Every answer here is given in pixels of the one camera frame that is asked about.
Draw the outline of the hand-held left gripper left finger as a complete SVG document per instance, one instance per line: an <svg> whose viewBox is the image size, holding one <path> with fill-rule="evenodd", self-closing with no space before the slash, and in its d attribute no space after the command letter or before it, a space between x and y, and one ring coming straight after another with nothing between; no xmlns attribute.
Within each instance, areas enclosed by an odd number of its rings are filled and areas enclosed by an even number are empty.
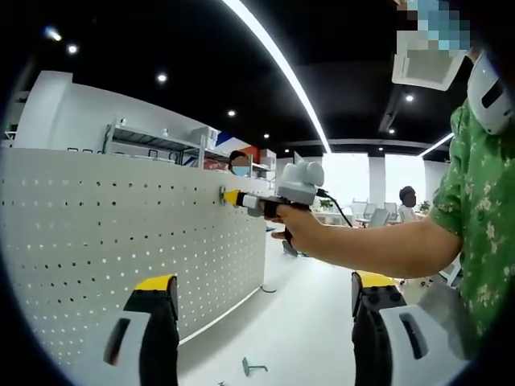
<svg viewBox="0 0 515 386"><path fill-rule="evenodd" d="M83 385L177 385L178 293L173 274L140 282L84 347Z"/></svg>

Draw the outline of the person's right hand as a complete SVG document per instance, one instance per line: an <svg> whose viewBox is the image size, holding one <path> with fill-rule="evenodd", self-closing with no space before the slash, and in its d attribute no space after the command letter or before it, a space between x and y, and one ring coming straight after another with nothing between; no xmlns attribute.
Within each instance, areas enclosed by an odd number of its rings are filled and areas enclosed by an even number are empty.
<svg viewBox="0 0 515 386"><path fill-rule="evenodd" d="M321 224L309 211L285 204L278 205L276 214L265 216L265 219L283 224L288 229L294 249L321 261L334 261L338 227Z"/></svg>

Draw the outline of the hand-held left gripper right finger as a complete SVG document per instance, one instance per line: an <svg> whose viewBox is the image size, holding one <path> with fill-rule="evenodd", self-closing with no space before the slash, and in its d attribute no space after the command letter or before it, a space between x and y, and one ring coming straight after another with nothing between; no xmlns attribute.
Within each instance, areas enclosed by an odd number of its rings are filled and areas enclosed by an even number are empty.
<svg viewBox="0 0 515 386"><path fill-rule="evenodd" d="M407 304L394 281L354 271L352 343L357 385L447 385L472 357L457 290L436 283Z"/></svg>

